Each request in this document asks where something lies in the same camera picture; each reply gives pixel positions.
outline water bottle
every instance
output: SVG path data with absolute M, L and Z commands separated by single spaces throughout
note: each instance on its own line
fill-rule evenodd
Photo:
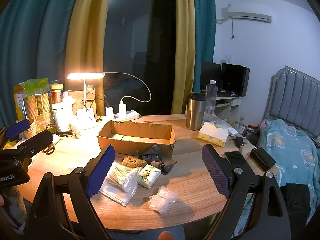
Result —
M 217 92 L 218 92 L 218 87 L 216 85 L 216 81 L 210 80 L 209 84 L 207 84 L 206 92 L 205 92 L 206 104 L 205 104 L 205 110 L 203 115 L 204 122 L 212 121 L 214 107 L 216 105 L 216 100 L 217 100 Z

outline power outlet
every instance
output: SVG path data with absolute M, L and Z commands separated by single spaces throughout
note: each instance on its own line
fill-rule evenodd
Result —
M 226 63 L 232 64 L 232 56 L 231 55 L 226 56 Z

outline person's hand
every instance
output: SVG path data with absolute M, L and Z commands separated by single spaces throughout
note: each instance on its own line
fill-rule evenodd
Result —
M 4 200 L 3 197 L 0 195 L 0 207 L 2 207 L 4 205 Z

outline teal curtain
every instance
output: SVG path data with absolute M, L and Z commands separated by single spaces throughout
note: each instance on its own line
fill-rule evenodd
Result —
M 216 36 L 215 0 L 195 0 L 196 58 L 193 92 L 200 91 L 201 61 L 213 61 Z
M 74 3 L 10 0 L 0 15 L 0 127 L 15 123 L 15 85 L 38 77 L 63 78 Z

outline lamp light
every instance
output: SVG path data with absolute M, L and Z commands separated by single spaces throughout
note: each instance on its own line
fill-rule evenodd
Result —
M 97 126 L 96 120 L 94 118 L 93 109 L 90 107 L 85 107 L 85 93 L 86 93 L 86 79 L 100 79 L 104 77 L 103 72 L 91 72 L 91 73 L 70 73 L 67 76 L 67 79 L 70 80 L 83 80 L 84 85 L 84 101 L 83 101 L 83 108 L 78 109 L 76 111 L 77 118 L 81 124 L 81 130 L 93 128 Z

